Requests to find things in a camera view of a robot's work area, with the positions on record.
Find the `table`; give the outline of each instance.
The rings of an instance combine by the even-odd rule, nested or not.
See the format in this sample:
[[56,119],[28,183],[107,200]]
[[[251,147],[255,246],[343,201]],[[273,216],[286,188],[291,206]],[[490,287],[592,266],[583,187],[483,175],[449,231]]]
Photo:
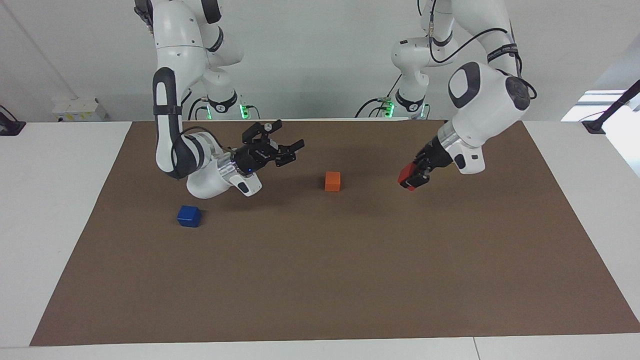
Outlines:
[[[476,359],[478,353],[482,359],[502,359],[509,357],[508,351],[518,349],[529,353],[521,352],[522,359],[553,359],[553,354],[596,359],[600,358],[596,349],[606,350],[609,357],[619,350],[620,359],[640,354],[637,334],[20,349],[31,340],[129,126],[29,124],[20,137],[0,142],[2,168],[12,169],[0,174],[2,188],[10,189],[2,205],[0,347],[18,348],[0,350],[0,358],[50,358],[54,354],[122,358],[122,354],[133,357],[136,353],[161,358],[185,351],[208,358],[212,352],[221,358],[224,354],[242,358],[242,353],[250,357],[256,352],[276,358],[282,351],[311,358],[348,357],[351,351],[358,354],[355,357],[365,358],[368,353],[369,358],[380,359],[403,354],[409,358]],[[580,124],[528,122],[526,126],[637,317],[640,224],[634,215],[640,210],[640,181],[604,137],[585,133]],[[46,150],[33,151],[36,146]],[[62,166],[60,159],[67,156],[76,161]],[[73,182],[73,192],[69,189],[70,174],[80,179]]]

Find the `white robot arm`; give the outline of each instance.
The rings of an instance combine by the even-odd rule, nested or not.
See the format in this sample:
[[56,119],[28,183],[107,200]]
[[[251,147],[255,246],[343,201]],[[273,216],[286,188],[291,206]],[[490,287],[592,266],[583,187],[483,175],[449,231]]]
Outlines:
[[262,184],[256,171],[270,161],[277,166],[286,165],[304,147],[303,140],[283,146],[269,139],[282,122],[253,124],[243,134],[244,146],[229,152],[202,127],[194,127],[202,131],[188,135],[182,130],[179,99],[197,81],[204,84],[216,119],[234,119],[238,115],[233,112],[240,111],[229,75],[219,67],[240,62],[243,51],[233,36],[215,25],[222,16],[217,0],[136,0],[135,11],[156,42],[154,115],[158,167],[176,179],[188,176],[189,192],[201,199],[217,196],[231,186],[246,196],[257,193]]
[[458,112],[401,172],[398,182],[411,191],[428,183],[433,169],[451,163],[462,174],[482,172],[484,143],[519,120],[535,98],[521,78],[522,61],[503,0],[430,0],[422,15],[427,37],[403,40],[392,51],[402,72],[397,109],[419,118],[429,83],[422,71],[451,63],[461,49],[453,39],[454,20],[480,41],[489,65],[470,62],[451,76],[449,97]]

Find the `cable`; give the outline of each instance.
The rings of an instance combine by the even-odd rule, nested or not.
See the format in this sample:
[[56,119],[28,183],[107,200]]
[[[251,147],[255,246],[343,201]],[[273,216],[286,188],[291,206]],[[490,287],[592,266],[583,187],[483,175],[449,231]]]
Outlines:
[[380,113],[380,110],[386,110],[387,108],[385,108],[384,106],[380,106],[379,108],[375,108],[373,110],[371,110],[371,112],[369,113],[369,117],[371,117],[371,115],[373,115],[374,111],[378,111],[378,114]]
[[522,77],[522,58],[520,57],[520,54],[515,53],[516,54],[516,63],[518,65],[518,77]]
[[360,115],[360,113],[362,112],[362,110],[364,110],[364,108],[366,108],[366,107],[367,107],[367,105],[369,105],[369,104],[370,104],[370,103],[372,103],[372,102],[376,102],[376,101],[380,102],[380,100],[379,100],[378,98],[371,99],[371,100],[369,100],[369,101],[365,102],[365,103],[364,103],[364,105],[362,105],[362,106],[360,107],[360,109],[359,109],[359,110],[358,110],[358,112],[356,113],[356,116],[354,116],[354,117],[358,117],[358,116]]
[[206,106],[201,106],[201,107],[199,107],[199,108],[196,110],[196,120],[198,120],[198,111],[200,111],[200,110],[207,110],[207,111],[208,111],[208,109],[207,109],[207,107],[206,107]]
[[184,99],[180,103],[180,106],[183,106],[184,103],[187,102],[187,100],[189,100],[189,97],[191,96],[191,94],[193,94],[193,92],[191,91],[191,89],[189,89],[189,93],[187,94],[187,96],[184,97]]
[[606,110],[601,111],[601,112],[599,112],[599,113],[595,113],[595,114],[587,115],[587,116],[583,117],[582,119],[578,120],[578,122],[582,122],[583,120],[585,120],[585,119],[587,119],[587,118],[590,118],[590,117],[592,117],[593,115],[600,115],[600,114],[604,113],[605,111],[606,111]]
[[177,169],[175,168],[175,166],[176,166],[175,159],[173,158],[173,152],[175,151],[175,144],[178,142],[178,139],[182,138],[182,135],[186,134],[188,131],[196,130],[196,129],[197,130],[202,130],[205,133],[211,135],[213,140],[215,140],[216,143],[218,144],[218,146],[220,146],[220,149],[223,149],[222,144],[220,144],[220,141],[218,140],[218,138],[216,138],[216,135],[213,135],[211,130],[206,129],[206,128],[202,127],[202,126],[191,126],[188,129],[182,130],[182,132],[180,134],[178,134],[178,136],[173,141],[173,144],[171,145],[171,151],[169,152],[169,156],[171,156],[171,165],[173,165],[173,171],[177,171]]
[[258,120],[262,120],[262,117],[260,117],[260,110],[258,110],[258,108],[256,108],[254,105],[247,105],[246,108],[247,109],[255,109],[255,112],[258,113]]
[[4,110],[7,114],[11,115],[11,117],[17,122],[18,118],[15,117],[14,114],[12,114],[7,108],[5,108],[4,106],[0,105],[0,108],[2,108],[2,110]]
[[[402,77],[402,73],[400,73],[400,75],[398,75],[398,78],[396,79],[396,82],[394,83],[394,86],[391,86],[391,89],[389,90],[389,92],[387,93],[387,97],[391,96],[391,93],[394,91],[394,89],[396,88],[396,85],[398,85],[398,81],[400,81],[400,78]],[[378,112],[376,113],[376,117],[378,117],[378,115],[380,115],[380,110],[378,110]]]
[[427,111],[427,116],[424,117],[424,120],[429,120],[429,114],[431,113],[431,105],[425,104],[425,106],[429,106],[429,111]]
[[204,101],[204,100],[202,100],[202,98],[199,98],[198,100],[194,101],[193,104],[191,104],[191,109],[189,109],[189,117],[187,117],[187,120],[191,120],[191,116],[193,115],[193,109],[195,109],[196,105],[200,101]]
[[436,59],[436,58],[433,56],[433,46],[431,46],[431,41],[432,41],[432,39],[430,38],[430,39],[429,39],[429,52],[431,53],[431,58],[433,59],[433,61],[435,61],[435,62],[437,62],[437,63],[439,63],[439,64],[441,64],[441,63],[445,63],[445,62],[447,62],[447,61],[451,60],[451,58],[453,58],[454,56],[456,56],[456,55],[457,55],[457,54],[458,54],[462,49],[464,49],[467,45],[471,44],[471,42],[472,42],[472,41],[474,41],[475,39],[477,39],[477,38],[479,38],[479,37],[483,36],[484,34],[491,33],[492,31],[501,31],[501,32],[503,32],[503,33],[505,33],[505,34],[508,34],[508,33],[509,33],[508,31],[506,31],[505,29],[502,29],[502,28],[491,28],[491,29],[484,30],[484,31],[482,31],[482,32],[480,32],[480,33],[478,33],[478,34],[476,34],[475,36],[473,36],[473,37],[472,37],[472,38],[470,38],[469,40],[467,40],[467,42],[465,42],[464,44],[462,44],[462,46],[461,46],[461,47],[459,47],[459,48],[458,48],[458,50],[455,50],[451,55],[449,55],[449,56],[448,56],[446,59],[444,59],[444,60],[438,60],[438,59]]
[[538,98],[538,92],[536,91],[536,88],[533,87],[533,85],[531,85],[527,80],[523,79],[523,78],[519,78],[524,85],[527,85],[527,88],[530,88],[531,91],[533,91],[533,96],[531,97],[531,100],[535,100]]

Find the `brown paper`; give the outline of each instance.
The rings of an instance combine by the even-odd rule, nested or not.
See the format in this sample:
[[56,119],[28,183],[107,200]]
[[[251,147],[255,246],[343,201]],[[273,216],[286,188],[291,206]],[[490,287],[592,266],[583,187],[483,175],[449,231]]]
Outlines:
[[[248,125],[205,126],[239,146]],[[286,122],[296,162],[261,170],[254,197],[197,200],[133,124],[32,345],[640,332],[521,123],[482,174],[396,183],[440,125]]]

